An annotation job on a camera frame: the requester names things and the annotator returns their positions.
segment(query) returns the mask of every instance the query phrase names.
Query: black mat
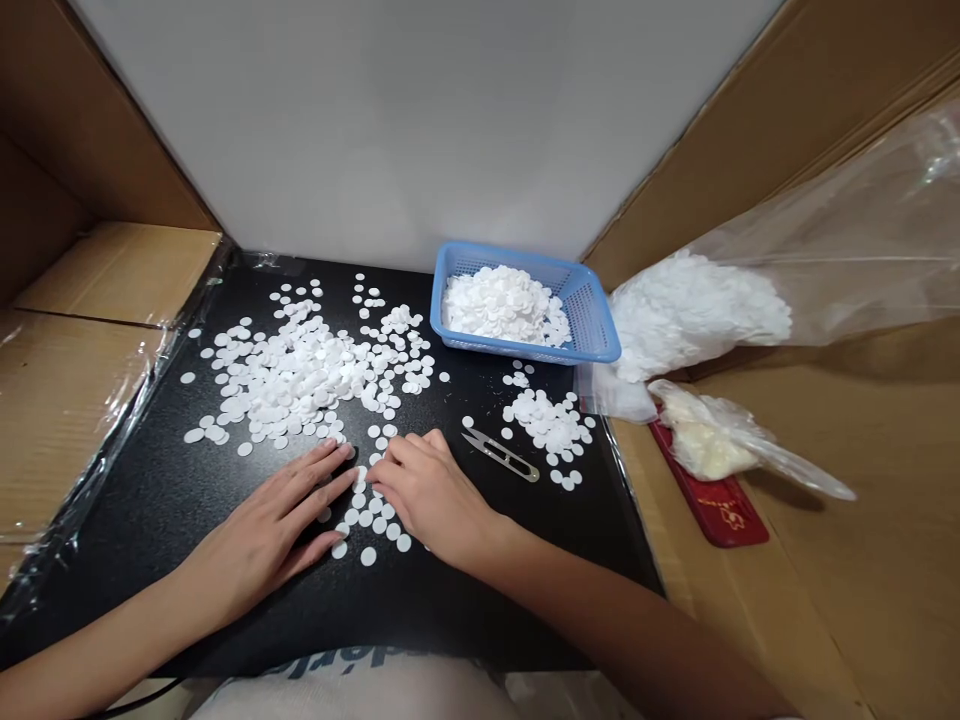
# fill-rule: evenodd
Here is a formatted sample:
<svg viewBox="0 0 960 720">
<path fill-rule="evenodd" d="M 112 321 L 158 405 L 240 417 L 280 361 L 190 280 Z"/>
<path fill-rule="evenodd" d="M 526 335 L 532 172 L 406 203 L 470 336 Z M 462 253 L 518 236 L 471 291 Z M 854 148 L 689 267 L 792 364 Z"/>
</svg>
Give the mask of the black mat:
<svg viewBox="0 0 960 720">
<path fill-rule="evenodd" d="M 419 397 L 397 392 L 403 405 L 393 423 L 401 432 L 443 429 L 454 455 L 484 497 L 537 535 L 581 557 L 604 565 L 662 592 L 640 522 L 614 462 L 600 424 L 596 441 L 583 457 L 565 468 L 578 469 L 583 483 L 573 492 L 548 477 L 544 451 L 515 423 L 506 443 L 537 465 L 540 482 L 529 484 L 474 450 L 461 437 L 464 415 L 477 429 L 499 437 L 502 408 L 517 390 L 503 384 L 512 374 L 509 358 L 450 350 L 429 327 L 432 276 L 320 261 L 285 259 L 287 272 L 251 267 L 250 256 L 229 269 L 214 291 L 197 340 L 184 337 L 139 427 L 117 459 L 95 506 L 79 534 L 79 549 L 68 567 L 57 567 L 45 582 L 38 609 L 23 616 L 0 638 L 0 666 L 39 651 L 89 623 L 172 570 L 191 549 L 287 460 L 317 441 L 294 436 L 283 451 L 270 441 L 255 445 L 241 458 L 237 445 L 249 439 L 241 425 L 231 425 L 230 441 L 187 445 L 184 433 L 205 414 L 218 414 L 222 398 L 217 374 L 200 349 L 213 336 L 247 315 L 251 330 L 270 334 L 281 323 L 273 317 L 276 303 L 268 294 L 284 282 L 308 286 L 322 282 L 321 313 L 334 331 L 348 330 L 358 342 L 361 325 L 400 303 L 427 318 L 420 326 L 436 358 L 433 384 Z M 387 305 L 373 309 L 369 321 L 351 302 L 356 272 L 363 284 L 378 287 Z M 543 388 L 559 402 L 572 387 L 573 371 L 534 363 L 534 388 Z M 197 380 L 179 382 L 192 370 Z M 437 375 L 446 370 L 450 383 Z M 366 464 L 375 452 L 367 437 L 371 424 L 384 424 L 359 401 L 337 409 L 344 433 L 359 449 L 356 462 Z M 346 510 L 347 497 L 334 505 L 332 528 Z M 157 676 L 243 675 L 313 652 L 356 645 L 397 645 L 483 659 L 501 671 L 589 667 L 587 660 L 528 612 L 493 590 L 457 572 L 419 543 L 398 552 L 385 536 L 354 527 L 343 560 L 327 558 L 281 589 L 240 622 L 173 659 Z M 370 568 L 359 562 L 362 548 L 377 550 Z"/>
</svg>

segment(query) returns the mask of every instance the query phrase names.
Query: hand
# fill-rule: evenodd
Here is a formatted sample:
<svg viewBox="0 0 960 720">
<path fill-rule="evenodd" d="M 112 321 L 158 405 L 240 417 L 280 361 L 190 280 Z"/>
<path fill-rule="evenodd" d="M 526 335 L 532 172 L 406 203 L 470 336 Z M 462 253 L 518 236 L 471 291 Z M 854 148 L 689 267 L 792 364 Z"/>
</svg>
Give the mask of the hand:
<svg viewBox="0 0 960 720">
<path fill-rule="evenodd" d="M 439 430 L 390 441 L 367 481 L 396 509 L 404 527 L 441 560 L 471 572 L 505 518 L 463 474 Z"/>
<path fill-rule="evenodd" d="M 284 465 L 160 581 L 173 602 L 185 605 L 194 632 L 202 636 L 229 625 L 343 538 L 325 532 L 291 550 L 303 529 L 356 479 L 352 468 L 314 489 L 350 452 L 348 443 L 338 448 L 328 439 Z"/>
</svg>

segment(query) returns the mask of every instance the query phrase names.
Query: finger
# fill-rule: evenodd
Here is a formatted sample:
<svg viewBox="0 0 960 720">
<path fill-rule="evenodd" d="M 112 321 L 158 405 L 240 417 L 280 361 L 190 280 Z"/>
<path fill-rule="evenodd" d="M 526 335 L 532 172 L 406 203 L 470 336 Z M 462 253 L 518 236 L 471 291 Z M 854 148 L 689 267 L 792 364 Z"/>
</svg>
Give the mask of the finger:
<svg viewBox="0 0 960 720">
<path fill-rule="evenodd" d="M 270 478 L 259 488 L 257 488 L 250 497 L 264 499 L 272 495 L 274 492 L 276 492 L 277 487 L 284 486 L 287 480 L 289 480 L 298 470 L 306 467 L 307 465 L 320 462 L 323 460 L 323 458 L 332 453 L 336 447 L 337 441 L 333 438 L 327 438 L 309 452 L 304 453 L 300 457 L 294 458 L 282 468 L 277 470 L 277 472 L 271 475 Z"/>
<path fill-rule="evenodd" d="M 328 475 L 332 475 L 333 471 L 340 467 L 352 452 L 353 448 L 350 443 L 344 443 L 312 465 L 300 468 L 275 493 L 277 517 L 282 518 L 299 505 L 300 501 L 307 496 L 307 493 L 313 490 L 314 486 L 321 480 Z"/>
<path fill-rule="evenodd" d="M 387 450 L 391 455 L 393 455 L 393 457 L 397 459 L 397 462 L 400 462 L 404 465 L 409 465 L 412 462 L 416 462 L 417 459 L 423 457 L 423 452 L 411 442 L 411 440 L 415 437 L 417 436 L 413 435 L 412 433 L 407 435 L 405 438 L 397 435 L 395 438 L 390 440 Z"/>
<path fill-rule="evenodd" d="M 277 574 L 274 576 L 270 592 L 273 592 L 290 578 L 299 575 L 311 565 L 315 565 L 327 551 L 343 539 L 343 533 L 330 530 L 317 535 L 303 547 L 295 548 L 287 555 Z"/>
<path fill-rule="evenodd" d="M 409 477 L 409 472 L 392 462 L 381 460 L 367 472 L 367 482 L 399 487 Z"/>
<path fill-rule="evenodd" d="M 383 495 L 384 500 L 393 505 L 393 509 L 397 511 L 397 517 L 400 518 L 400 522 L 403 523 L 403 526 L 405 528 L 411 527 L 410 512 L 407 510 L 407 506 L 403 502 L 403 498 L 400 497 L 400 493 L 398 493 L 392 487 L 384 485 L 383 483 L 375 484 L 373 489 Z"/>
<path fill-rule="evenodd" d="M 412 443 L 413 446 L 417 448 L 417 450 L 422 452 L 424 455 L 429 455 L 430 457 L 436 457 L 437 451 L 433 448 L 433 445 L 428 443 L 419 435 L 413 435 L 411 433 L 410 435 L 407 435 L 406 439 L 410 441 L 410 443 Z"/>
<path fill-rule="evenodd" d="M 423 439 L 426 440 L 430 445 L 440 452 L 450 455 L 450 446 L 447 445 L 447 439 L 443 436 L 443 433 L 440 431 L 440 428 L 434 428 L 426 435 L 423 436 Z"/>
<path fill-rule="evenodd" d="M 293 508 L 283 519 L 287 531 L 294 537 L 303 532 L 303 529 L 319 517 L 323 509 L 340 497 L 340 494 L 353 485 L 360 471 L 350 468 L 341 473 L 322 488 L 317 488 L 307 495 L 299 505 Z"/>
</svg>

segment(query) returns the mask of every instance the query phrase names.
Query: blue plastic basket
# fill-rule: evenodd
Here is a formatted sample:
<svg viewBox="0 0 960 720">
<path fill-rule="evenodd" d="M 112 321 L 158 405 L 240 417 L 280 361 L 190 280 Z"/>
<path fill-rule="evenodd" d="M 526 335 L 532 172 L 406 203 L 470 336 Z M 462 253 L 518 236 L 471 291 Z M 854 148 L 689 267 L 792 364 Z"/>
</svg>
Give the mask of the blue plastic basket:
<svg viewBox="0 0 960 720">
<path fill-rule="evenodd" d="M 473 275 L 482 267 L 498 265 L 526 270 L 530 277 L 553 290 L 563 301 L 563 311 L 570 320 L 571 342 L 552 348 L 530 343 L 496 340 L 480 335 L 453 332 L 441 322 L 441 303 L 447 278 Z M 476 352 L 509 355 L 523 360 L 538 360 L 559 365 L 584 362 L 613 362 L 620 357 L 620 340 L 610 316 L 607 296 L 590 268 L 563 262 L 544 255 L 521 253 L 489 245 L 450 242 L 437 254 L 433 276 L 433 300 L 430 325 L 447 347 Z"/>
</svg>

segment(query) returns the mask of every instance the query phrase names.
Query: red tray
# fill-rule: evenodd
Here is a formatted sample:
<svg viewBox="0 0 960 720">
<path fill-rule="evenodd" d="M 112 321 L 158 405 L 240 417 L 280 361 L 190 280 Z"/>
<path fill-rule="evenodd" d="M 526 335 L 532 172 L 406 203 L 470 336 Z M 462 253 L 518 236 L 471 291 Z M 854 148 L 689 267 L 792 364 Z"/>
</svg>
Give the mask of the red tray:
<svg viewBox="0 0 960 720">
<path fill-rule="evenodd" d="M 659 420 L 650 423 L 650 431 L 707 540 L 717 547 L 735 548 L 760 545 L 770 539 L 770 533 L 734 477 L 717 482 L 697 480 L 673 457 L 670 450 L 673 433 Z"/>
</svg>

